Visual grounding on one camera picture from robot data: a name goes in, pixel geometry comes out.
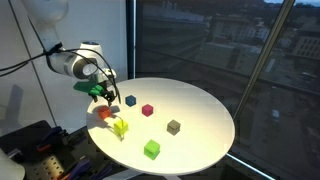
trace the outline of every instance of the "white round table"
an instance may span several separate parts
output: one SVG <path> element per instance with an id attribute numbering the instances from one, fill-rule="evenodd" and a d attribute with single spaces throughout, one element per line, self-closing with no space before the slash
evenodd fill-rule
<path id="1" fill-rule="evenodd" d="M 121 105 L 118 117 L 99 119 L 97 107 L 107 105 L 98 98 L 87 110 L 87 128 L 95 144 L 117 163 L 152 175 L 185 175 L 207 169 L 230 149 L 235 127 L 227 109 L 219 100 L 193 85 L 170 79 L 138 78 L 117 84 Z M 127 96 L 136 97 L 136 105 L 125 103 Z M 142 106 L 154 108 L 151 116 L 142 114 Z M 129 130 L 121 141 L 110 127 L 121 117 Z M 181 124 L 173 136 L 167 132 L 171 120 Z M 149 140 L 160 144 L 155 160 L 144 155 Z"/>

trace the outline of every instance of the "gray cube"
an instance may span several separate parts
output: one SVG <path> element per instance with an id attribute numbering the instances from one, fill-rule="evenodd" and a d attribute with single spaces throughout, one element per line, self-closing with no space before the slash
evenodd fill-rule
<path id="1" fill-rule="evenodd" d="M 180 123 L 175 120 L 170 121 L 167 126 L 167 131 L 172 135 L 176 135 L 180 131 Z"/>

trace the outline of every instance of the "small cube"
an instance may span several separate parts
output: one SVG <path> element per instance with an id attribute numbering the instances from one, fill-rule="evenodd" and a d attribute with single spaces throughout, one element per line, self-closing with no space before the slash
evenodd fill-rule
<path id="1" fill-rule="evenodd" d="M 150 106 L 149 104 L 144 105 L 142 107 L 142 114 L 144 114 L 145 116 L 150 116 L 151 114 L 153 114 L 153 107 Z"/>
<path id="2" fill-rule="evenodd" d="M 160 153 L 160 144 L 152 139 L 144 146 L 144 155 L 152 160 L 155 160 Z"/>
<path id="3" fill-rule="evenodd" d="M 128 131 L 128 123 L 126 121 L 119 120 L 114 123 L 113 128 L 117 135 L 122 136 Z"/>
<path id="4" fill-rule="evenodd" d="M 137 102 L 136 102 L 136 98 L 134 97 L 134 96 L 132 96 L 132 95 L 130 95 L 130 96 L 127 96 L 126 97 L 126 104 L 128 105 L 128 106 L 134 106 L 135 104 L 136 104 Z"/>
<path id="5" fill-rule="evenodd" d="M 167 126 L 167 131 L 175 136 L 180 131 L 180 123 L 175 120 L 170 121 Z"/>
<path id="6" fill-rule="evenodd" d="M 98 108 L 99 117 L 104 120 L 111 116 L 111 109 L 108 106 L 101 106 Z"/>

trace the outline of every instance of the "metal frame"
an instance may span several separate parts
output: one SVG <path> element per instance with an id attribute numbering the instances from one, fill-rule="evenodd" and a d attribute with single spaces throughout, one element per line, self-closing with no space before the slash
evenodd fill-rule
<path id="1" fill-rule="evenodd" d="M 135 3 L 135 0 L 126 0 L 128 79 L 135 78 Z"/>
<path id="2" fill-rule="evenodd" d="M 251 78 L 248 82 L 248 85 L 241 97 L 240 103 L 238 105 L 238 108 L 233 116 L 233 120 L 237 120 L 241 114 L 241 112 L 243 111 L 247 100 L 253 90 L 254 85 L 257 82 L 257 79 L 260 76 L 260 73 L 262 71 L 262 68 L 264 67 L 265 63 L 268 60 L 268 57 L 270 55 L 270 52 L 274 46 L 274 44 L 276 43 L 276 40 L 280 34 L 280 31 L 283 27 L 283 24 L 285 22 L 285 20 L 287 19 L 290 10 L 292 9 L 293 5 L 294 5 L 295 0 L 284 0 L 284 2 L 282 3 L 280 12 L 277 16 L 277 19 L 272 27 L 272 30 L 267 38 L 266 44 L 264 45 L 259 58 L 257 60 L 257 64 L 255 65 Z"/>
<path id="3" fill-rule="evenodd" d="M 279 36 L 279 33 L 284 25 L 284 22 L 285 20 L 287 19 L 288 15 L 289 15 L 289 12 L 290 10 L 292 9 L 293 5 L 294 5 L 294 2 L 295 0 L 284 0 L 284 2 L 282 3 L 282 7 L 277 15 L 277 19 L 273 25 L 273 28 L 267 38 L 267 41 L 262 49 L 262 52 L 260 53 L 259 55 L 259 58 L 257 60 L 257 63 L 254 67 L 254 70 L 252 71 L 252 74 L 251 75 L 247 75 L 247 74 L 242 74 L 242 73 L 238 73 L 238 72 L 235 72 L 235 71 L 231 71 L 231 70 L 228 70 L 228 69 L 224 69 L 224 68 L 220 68 L 220 67 L 213 67 L 213 66 L 210 66 L 210 68 L 214 69 L 214 70 L 218 70 L 218 71 L 222 71 L 222 72 L 226 72 L 226 73 L 229 73 L 229 74 L 233 74 L 233 75 L 238 75 L 239 77 L 243 77 L 243 78 L 250 78 L 249 81 L 248 81 L 248 84 L 247 84 L 247 87 L 245 89 L 245 91 L 243 92 L 243 95 L 241 97 L 241 100 L 240 100 L 240 103 L 237 107 L 237 110 L 236 110 L 236 113 L 234 114 L 234 117 L 233 119 L 236 120 L 239 118 L 241 112 L 243 111 L 246 103 L 247 103 L 247 100 L 254 88 L 254 85 L 256 85 L 257 82 L 263 82 L 263 83 L 266 83 L 266 84 L 270 84 L 270 85 L 273 85 L 273 86 L 277 86 L 277 87 L 280 87 L 280 88 L 283 88 L 283 89 L 286 89 L 286 90 L 294 90 L 295 92 L 298 92 L 298 93 L 302 93 L 302 94 L 307 94 L 307 95 L 316 95 L 316 96 L 320 96 L 320 93 L 317 93 L 317 92 L 312 92 L 312 91 L 309 91 L 309 90 L 304 90 L 304 89 L 300 89 L 300 88 L 297 88 L 297 87 L 292 87 L 292 86 L 289 86 L 289 85 L 283 85 L 283 84 L 280 84 L 280 83 L 277 83 L 277 82 L 272 82 L 272 81 L 269 81 L 269 80 L 265 80 L 265 79 L 258 79 L 261 72 L 262 72 L 262 69 L 265 65 L 265 63 L 267 62 L 268 60 L 268 57 L 271 53 L 271 50 L 274 46 L 274 44 L 276 43 L 276 40 Z M 141 4 L 137 4 L 137 6 L 140 6 L 139 7 L 139 10 L 137 11 L 137 18 L 140 18 L 142 19 L 142 11 L 143 11 L 143 7 L 141 7 Z M 136 58 L 137 59 L 140 59 L 141 58 L 141 54 L 142 54 L 142 50 L 143 51 L 149 51 L 151 53 L 157 53 L 157 54 L 162 54 L 162 55 L 166 55 L 166 56 L 169 56 L 169 57 L 172 57 L 172 58 L 177 58 L 177 59 L 181 59 L 181 60 L 184 60 L 184 61 L 188 61 L 188 62 L 191 62 L 191 63 L 195 63 L 194 61 L 192 60 L 189 60 L 189 59 L 186 59 L 186 58 L 181 58 L 181 57 L 178 57 L 178 56 L 174 56 L 174 55 L 170 55 L 170 54 L 166 54 L 166 53 L 162 53 L 162 52 L 158 52 L 158 51 L 155 51 L 155 50 L 152 50 L 152 49 L 147 49 L 147 48 L 143 48 L 142 46 L 142 21 L 139 21 L 138 22 L 138 25 L 136 27 L 136 31 L 139 32 L 137 33 L 137 45 L 138 45 L 138 53 L 136 54 Z M 250 166 L 248 163 L 244 162 L 244 161 L 241 161 L 240 159 L 237 158 L 237 156 L 240 156 L 239 154 L 235 153 L 234 155 L 230 155 L 230 154 L 227 154 L 227 156 L 229 156 L 230 158 L 238 161 L 239 163 L 249 167 L 250 169 L 258 172 L 259 174 L 261 174 L 262 176 L 264 176 L 265 178 L 268 178 L 268 179 L 273 179 L 272 177 L 268 176 L 267 174 L 263 173 L 262 171 L 260 171 L 259 169 L 256 169 L 255 167 L 252 167 Z"/>

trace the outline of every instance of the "white wall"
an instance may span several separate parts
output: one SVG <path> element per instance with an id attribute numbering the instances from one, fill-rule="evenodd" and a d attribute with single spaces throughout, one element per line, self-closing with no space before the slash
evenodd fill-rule
<path id="1" fill-rule="evenodd" d="M 0 68 L 28 59 L 8 1 L 0 1 Z M 54 126 L 31 63 L 0 77 L 0 136 L 47 120 Z"/>
<path id="2" fill-rule="evenodd" d="M 13 0 L 18 19 L 31 47 L 32 55 L 42 52 L 28 22 L 20 0 Z M 101 44 L 105 58 L 117 72 L 118 81 L 127 79 L 125 1 L 70 0 L 69 12 L 56 24 L 58 35 L 66 49 L 78 48 L 83 41 Z M 49 70 L 45 59 L 36 62 L 41 82 L 58 125 L 69 133 L 86 125 L 86 110 L 91 102 L 87 94 L 73 90 L 76 79 Z"/>

